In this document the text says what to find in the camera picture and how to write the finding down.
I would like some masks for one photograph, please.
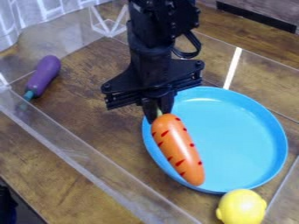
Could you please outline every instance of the blue plate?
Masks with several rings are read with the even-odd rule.
[[[251,98],[216,87],[195,87],[174,97],[172,113],[181,118],[204,165],[203,185],[189,185],[164,158],[142,121],[144,145],[162,171],[205,193],[261,186],[281,170],[287,157],[283,127]]]

